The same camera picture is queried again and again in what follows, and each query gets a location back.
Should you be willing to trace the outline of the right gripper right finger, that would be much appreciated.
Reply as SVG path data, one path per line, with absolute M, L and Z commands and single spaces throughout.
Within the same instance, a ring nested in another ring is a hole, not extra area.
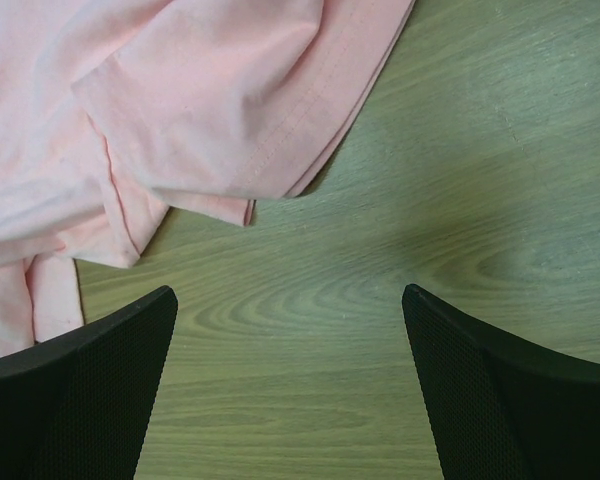
M 600 479 L 600 364 L 469 316 L 416 284 L 406 331 L 446 479 Z

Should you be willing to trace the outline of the salmon pink t-shirt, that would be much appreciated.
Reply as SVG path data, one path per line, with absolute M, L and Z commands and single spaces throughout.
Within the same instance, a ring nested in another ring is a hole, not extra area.
M 133 266 L 167 211 L 301 194 L 409 1 L 0 1 L 0 357 L 81 326 L 77 260 Z

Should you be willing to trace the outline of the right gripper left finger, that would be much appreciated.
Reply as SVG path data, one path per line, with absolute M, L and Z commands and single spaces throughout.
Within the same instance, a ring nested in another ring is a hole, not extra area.
M 133 478 L 177 311 L 162 286 L 0 358 L 0 479 Z

